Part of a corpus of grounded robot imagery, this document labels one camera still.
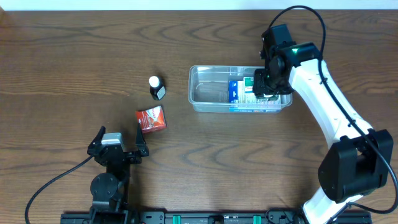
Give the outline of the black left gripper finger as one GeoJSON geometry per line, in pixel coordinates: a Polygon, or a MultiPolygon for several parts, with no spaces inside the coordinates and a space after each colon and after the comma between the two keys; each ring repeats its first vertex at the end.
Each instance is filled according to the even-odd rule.
{"type": "Polygon", "coordinates": [[[144,139],[144,135],[142,133],[142,128],[140,124],[137,125],[136,147],[140,152],[147,152],[147,144],[144,139]]]}
{"type": "Polygon", "coordinates": [[[97,135],[90,143],[90,148],[95,148],[96,146],[101,145],[101,140],[102,140],[102,137],[105,134],[105,132],[106,132],[106,128],[104,126],[100,127],[97,135]]]}

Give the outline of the red Panadol box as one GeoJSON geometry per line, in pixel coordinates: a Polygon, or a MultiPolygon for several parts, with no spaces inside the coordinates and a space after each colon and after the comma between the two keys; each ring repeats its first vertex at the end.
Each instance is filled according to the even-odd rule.
{"type": "Polygon", "coordinates": [[[136,111],[136,118],[144,134],[167,128],[164,111],[161,106],[144,111],[136,111]]]}

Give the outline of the blue fever patch box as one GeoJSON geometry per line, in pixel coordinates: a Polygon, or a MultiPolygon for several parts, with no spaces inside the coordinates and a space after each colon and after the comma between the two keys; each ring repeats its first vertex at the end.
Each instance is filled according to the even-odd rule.
{"type": "Polygon", "coordinates": [[[281,109],[280,98],[277,101],[258,103],[254,93],[245,93],[243,80],[231,80],[228,88],[228,100],[231,103],[230,112],[240,113],[270,113],[281,109]]]}

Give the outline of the dark bottle white cap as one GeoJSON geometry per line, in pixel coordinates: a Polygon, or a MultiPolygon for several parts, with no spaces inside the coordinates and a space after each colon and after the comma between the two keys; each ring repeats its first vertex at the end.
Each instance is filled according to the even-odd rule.
{"type": "Polygon", "coordinates": [[[150,93],[155,100],[161,100],[165,94],[166,89],[163,80],[158,76],[151,76],[149,78],[150,93]]]}

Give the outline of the white green Panadol box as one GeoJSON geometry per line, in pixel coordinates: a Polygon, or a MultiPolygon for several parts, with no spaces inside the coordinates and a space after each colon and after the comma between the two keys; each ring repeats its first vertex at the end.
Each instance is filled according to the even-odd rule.
{"type": "Polygon", "coordinates": [[[243,80],[244,92],[252,93],[253,86],[254,86],[254,78],[253,77],[244,77],[244,80],[243,80]]]}

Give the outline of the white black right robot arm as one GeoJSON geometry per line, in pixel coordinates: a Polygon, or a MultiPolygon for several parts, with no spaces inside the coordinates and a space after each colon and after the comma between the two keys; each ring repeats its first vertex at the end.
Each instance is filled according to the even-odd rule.
{"type": "Polygon", "coordinates": [[[396,178],[390,161],[393,139],[376,131],[353,109],[333,81],[321,52],[297,44],[285,24],[262,34],[263,69],[254,72],[259,99],[297,92],[318,122],[329,148],[318,168],[320,188],[306,201],[298,223],[331,223],[356,201],[396,178]]]}

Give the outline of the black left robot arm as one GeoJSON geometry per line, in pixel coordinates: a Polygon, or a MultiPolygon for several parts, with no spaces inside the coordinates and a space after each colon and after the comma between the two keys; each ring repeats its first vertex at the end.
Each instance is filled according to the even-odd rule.
{"type": "Polygon", "coordinates": [[[89,224],[136,224],[139,213],[129,206],[128,193],[131,178],[130,166],[140,164],[149,156],[142,128],[137,127],[136,150],[126,152],[121,133],[106,133],[103,126],[88,146],[87,153],[106,171],[91,182],[93,196],[89,224]]]}

